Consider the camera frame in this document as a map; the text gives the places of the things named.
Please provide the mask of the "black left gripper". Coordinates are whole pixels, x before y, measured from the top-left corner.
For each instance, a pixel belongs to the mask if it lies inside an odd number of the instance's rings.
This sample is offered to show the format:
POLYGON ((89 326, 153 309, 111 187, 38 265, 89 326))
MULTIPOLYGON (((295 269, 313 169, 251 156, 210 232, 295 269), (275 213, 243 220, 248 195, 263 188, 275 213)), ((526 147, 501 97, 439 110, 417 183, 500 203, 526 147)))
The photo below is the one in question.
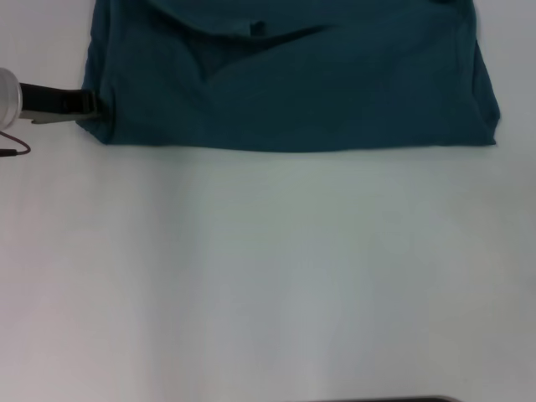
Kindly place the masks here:
POLYGON ((62 90, 22 83, 20 118, 33 124, 94 120, 102 117, 103 105, 93 90, 62 90))

